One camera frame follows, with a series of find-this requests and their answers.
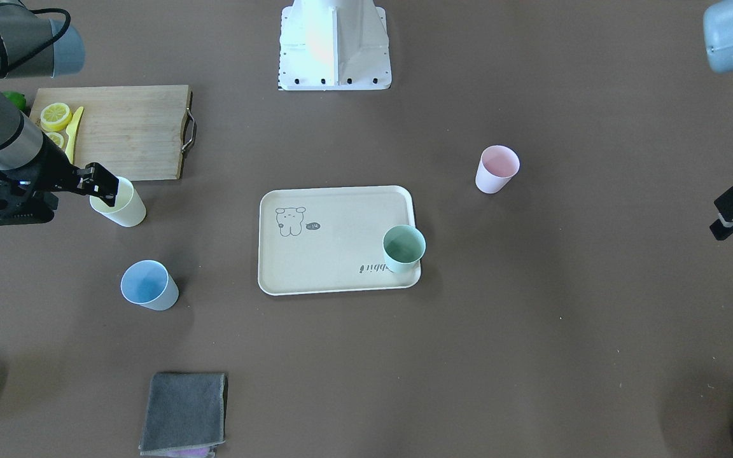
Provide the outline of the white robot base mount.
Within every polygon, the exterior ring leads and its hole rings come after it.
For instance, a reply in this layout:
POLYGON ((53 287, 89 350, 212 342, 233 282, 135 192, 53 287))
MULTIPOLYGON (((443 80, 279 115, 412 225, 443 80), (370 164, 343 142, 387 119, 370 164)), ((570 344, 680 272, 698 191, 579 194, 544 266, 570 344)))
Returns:
POLYGON ((391 87, 384 8, 372 1, 294 1, 282 9, 280 18, 279 90, 391 87))

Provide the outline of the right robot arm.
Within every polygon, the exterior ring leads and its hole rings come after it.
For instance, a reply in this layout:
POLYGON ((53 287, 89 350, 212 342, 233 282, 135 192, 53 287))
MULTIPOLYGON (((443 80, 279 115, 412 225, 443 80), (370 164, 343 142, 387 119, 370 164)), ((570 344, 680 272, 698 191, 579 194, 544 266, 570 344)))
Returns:
POLYGON ((84 61, 83 38, 67 9, 0 1, 0 211, 22 209, 55 192, 114 204, 116 177, 98 164, 73 165, 1 87, 6 80, 76 74, 84 61))

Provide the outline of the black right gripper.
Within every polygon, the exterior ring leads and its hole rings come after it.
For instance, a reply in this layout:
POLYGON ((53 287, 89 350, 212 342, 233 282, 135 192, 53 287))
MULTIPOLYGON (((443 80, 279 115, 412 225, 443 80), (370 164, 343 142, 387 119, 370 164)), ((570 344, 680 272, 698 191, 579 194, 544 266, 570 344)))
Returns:
POLYGON ((108 207, 115 206, 119 180, 101 164, 90 163, 79 169, 58 148, 41 148, 37 160, 36 190, 75 190, 76 194, 95 197, 108 207))

